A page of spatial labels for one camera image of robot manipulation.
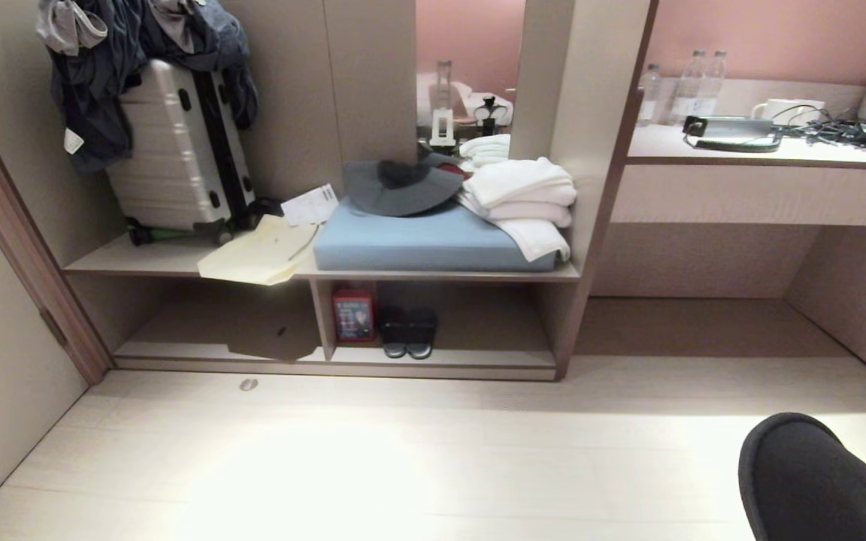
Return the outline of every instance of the floor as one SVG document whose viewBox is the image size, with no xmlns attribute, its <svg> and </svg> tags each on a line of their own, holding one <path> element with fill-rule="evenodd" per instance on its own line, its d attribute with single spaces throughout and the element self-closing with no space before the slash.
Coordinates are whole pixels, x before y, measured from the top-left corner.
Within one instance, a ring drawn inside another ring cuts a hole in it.
<svg viewBox="0 0 866 541">
<path fill-rule="evenodd" d="M 749 540 L 737 455 L 766 415 L 866 461 L 866 367 L 819 339 L 752 356 L 776 341 L 582 355 L 556 384 L 113 372 L 2 487 L 0 541 Z"/>
</svg>

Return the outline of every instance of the pink wall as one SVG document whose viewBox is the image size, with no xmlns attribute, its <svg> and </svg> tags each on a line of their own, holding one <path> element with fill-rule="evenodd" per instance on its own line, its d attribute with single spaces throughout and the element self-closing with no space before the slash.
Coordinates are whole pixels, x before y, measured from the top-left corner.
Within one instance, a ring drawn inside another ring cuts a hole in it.
<svg viewBox="0 0 866 541">
<path fill-rule="evenodd" d="M 515 88 L 526 0 L 416 0 L 416 70 L 453 61 L 453 79 L 474 92 Z"/>
<path fill-rule="evenodd" d="M 866 85 L 866 0 L 660 0 L 647 62 L 677 76 L 697 48 L 732 79 Z"/>
</svg>

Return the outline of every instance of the silver suitcase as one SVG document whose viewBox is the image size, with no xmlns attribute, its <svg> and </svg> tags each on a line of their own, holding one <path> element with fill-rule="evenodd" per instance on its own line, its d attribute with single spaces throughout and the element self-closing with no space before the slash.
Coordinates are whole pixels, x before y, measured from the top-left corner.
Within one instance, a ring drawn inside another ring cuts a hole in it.
<svg viewBox="0 0 866 541">
<path fill-rule="evenodd" d="M 124 215 L 144 228 L 250 226 L 255 195 L 223 77 L 154 59 L 141 79 L 120 96 L 132 157 L 107 168 Z"/>
</svg>

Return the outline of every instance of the water bottle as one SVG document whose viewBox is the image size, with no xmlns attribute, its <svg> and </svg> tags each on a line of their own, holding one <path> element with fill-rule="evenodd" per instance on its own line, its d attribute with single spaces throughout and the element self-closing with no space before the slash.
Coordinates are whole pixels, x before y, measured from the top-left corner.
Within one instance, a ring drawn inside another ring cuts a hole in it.
<svg viewBox="0 0 866 541">
<path fill-rule="evenodd" d="M 717 107 L 717 97 L 724 86 L 724 79 L 728 75 L 728 52 L 717 51 L 714 58 L 704 69 L 704 79 L 701 80 L 701 92 L 694 107 L 695 116 L 712 116 Z"/>
<path fill-rule="evenodd" d="M 637 116 L 638 126 L 650 126 L 650 123 L 653 122 L 653 113 L 657 109 L 657 99 L 660 97 L 662 82 L 660 64 L 647 66 L 646 72 L 640 77 L 640 86 L 643 87 L 643 102 L 640 103 L 640 114 Z"/>
<path fill-rule="evenodd" d="M 697 107 L 697 96 L 701 91 L 701 80 L 704 79 L 704 49 L 694 51 L 694 58 L 687 62 L 677 83 L 677 93 L 674 95 L 674 106 L 668 123 L 673 126 L 683 125 L 684 119 L 694 114 Z"/>
</svg>

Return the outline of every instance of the door frame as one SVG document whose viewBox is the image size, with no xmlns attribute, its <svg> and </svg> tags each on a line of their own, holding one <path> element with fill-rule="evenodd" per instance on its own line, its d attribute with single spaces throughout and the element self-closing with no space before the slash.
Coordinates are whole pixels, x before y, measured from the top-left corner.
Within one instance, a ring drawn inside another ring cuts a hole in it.
<svg viewBox="0 0 866 541">
<path fill-rule="evenodd" d="M 113 356 L 35 226 L 1 156 L 0 249 L 86 383 L 102 381 L 114 365 Z"/>
</svg>

